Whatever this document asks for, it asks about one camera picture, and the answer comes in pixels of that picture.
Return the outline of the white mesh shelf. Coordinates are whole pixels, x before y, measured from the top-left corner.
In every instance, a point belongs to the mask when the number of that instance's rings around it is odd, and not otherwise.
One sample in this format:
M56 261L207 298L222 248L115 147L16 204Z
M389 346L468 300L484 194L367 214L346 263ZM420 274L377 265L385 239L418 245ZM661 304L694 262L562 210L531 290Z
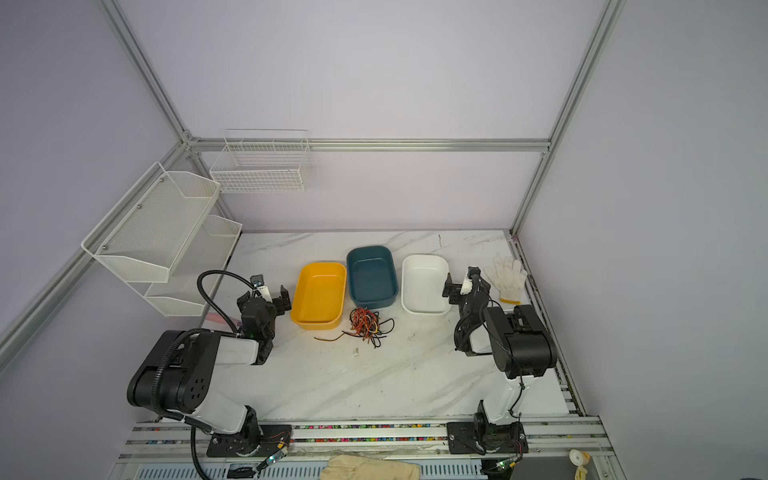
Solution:
M242 231L238 222L209 215L167 283L153 283L143 298L166 317L199 317L206 302L197 289L204 271L224 269Z
M214 180L155 163L81 248L125 283L167 283L220 191Z

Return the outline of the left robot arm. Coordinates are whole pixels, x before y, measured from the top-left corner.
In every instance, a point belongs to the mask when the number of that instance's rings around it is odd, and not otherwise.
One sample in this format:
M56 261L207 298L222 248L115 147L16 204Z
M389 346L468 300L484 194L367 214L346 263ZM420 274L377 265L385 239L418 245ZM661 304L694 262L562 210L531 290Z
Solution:
M246 286L246 292L236 300L239 323L206 291L204 281L212 276L229 277ZM265 430L254 407L214 388L214 373L223 367L266 363L274 347L276 320L292 309L289 291L281 287L273 295L261 275L246 279L221 269L199 274L196 287L229 330L165 331L130 380L128 403L208 434L213 448L225 448L238 457L286 450L292 428Z

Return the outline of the white work glove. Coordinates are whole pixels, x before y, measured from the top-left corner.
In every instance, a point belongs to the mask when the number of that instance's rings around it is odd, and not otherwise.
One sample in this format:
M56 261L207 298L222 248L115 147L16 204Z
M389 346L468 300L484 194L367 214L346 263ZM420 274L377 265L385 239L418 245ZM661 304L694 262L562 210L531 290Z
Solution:
M498 301L509 307L529 304L526 293L528 272L522 262L512 256L496 255L487 270L491 285L498 291Z

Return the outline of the white tape roll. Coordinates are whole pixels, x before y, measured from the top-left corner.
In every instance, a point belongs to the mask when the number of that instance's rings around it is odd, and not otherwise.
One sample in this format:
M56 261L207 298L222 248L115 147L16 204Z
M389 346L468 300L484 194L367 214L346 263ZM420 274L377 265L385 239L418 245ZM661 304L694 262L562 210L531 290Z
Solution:
M571 449L569 460L576 468L584 469L590 463L591 456L586 451Z

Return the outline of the lower white mesh shelf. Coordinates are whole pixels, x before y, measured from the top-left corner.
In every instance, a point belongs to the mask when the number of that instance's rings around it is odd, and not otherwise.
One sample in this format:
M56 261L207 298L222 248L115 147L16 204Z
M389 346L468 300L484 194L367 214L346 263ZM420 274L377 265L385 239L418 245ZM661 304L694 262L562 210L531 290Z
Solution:
M209 215L167 283L153 283L143 298L166 317L199 317L206 302L197 289L204 271L224 269L242 231L238 222Z

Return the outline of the beige cloth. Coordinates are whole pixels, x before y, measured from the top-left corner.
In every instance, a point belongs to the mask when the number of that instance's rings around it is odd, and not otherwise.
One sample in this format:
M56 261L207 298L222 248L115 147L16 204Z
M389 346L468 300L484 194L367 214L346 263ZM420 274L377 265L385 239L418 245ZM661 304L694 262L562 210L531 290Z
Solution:
M415 464L372 459L354 455L337 455L320 473L322 480L419 480L420 467Z

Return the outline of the teal plastic bin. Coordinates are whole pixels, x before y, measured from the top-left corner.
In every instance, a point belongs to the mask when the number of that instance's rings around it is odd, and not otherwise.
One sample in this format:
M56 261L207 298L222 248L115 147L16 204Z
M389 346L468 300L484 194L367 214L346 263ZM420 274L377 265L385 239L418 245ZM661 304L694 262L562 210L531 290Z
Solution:
M377 310L391 306L399 284L391 251L383 245L352 249L346 257L350 298L357 307Z

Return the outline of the yellow plastic bin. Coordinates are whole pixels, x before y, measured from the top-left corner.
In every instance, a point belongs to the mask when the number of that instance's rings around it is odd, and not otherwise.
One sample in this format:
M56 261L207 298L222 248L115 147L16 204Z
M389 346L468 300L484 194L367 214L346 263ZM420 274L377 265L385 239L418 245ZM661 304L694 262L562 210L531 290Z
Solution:
M338 262L313 262L300 272L291 319L305 330L332 330L341 323L347 269Z

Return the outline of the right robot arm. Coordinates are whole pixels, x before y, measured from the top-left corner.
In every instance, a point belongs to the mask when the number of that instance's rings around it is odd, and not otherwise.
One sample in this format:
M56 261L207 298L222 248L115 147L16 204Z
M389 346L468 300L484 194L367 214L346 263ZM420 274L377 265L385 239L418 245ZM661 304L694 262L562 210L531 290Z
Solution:
M457 351L478 357L472 334L487 334L490 356L503 380L478 403L468 422L446 425L449 452L456 454L511 453L520 458L529 451L521 420L521 407L535 380L558 361L554 341L536 310L519 305L510 312L491 298L490 284L478 267L470 267L461 283L446 277L442 296L459 309L453 340Z

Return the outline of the upper white mesh shelf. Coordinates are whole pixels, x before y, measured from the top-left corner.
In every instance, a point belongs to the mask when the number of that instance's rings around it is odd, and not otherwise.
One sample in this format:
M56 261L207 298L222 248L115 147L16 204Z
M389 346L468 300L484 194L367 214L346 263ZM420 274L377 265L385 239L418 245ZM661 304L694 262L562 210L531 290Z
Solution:
M220 191L214 180L155 163L81 248L125 283L167 283Z

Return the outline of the white plastic bin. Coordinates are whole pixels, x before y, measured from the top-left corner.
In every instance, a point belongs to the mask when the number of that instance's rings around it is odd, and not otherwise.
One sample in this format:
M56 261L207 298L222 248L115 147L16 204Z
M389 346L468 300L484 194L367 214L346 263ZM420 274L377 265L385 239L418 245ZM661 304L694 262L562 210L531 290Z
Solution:
M448 262L437 255L413 254L402 263L401 304L412 315L438 316L450 310L443 288Z

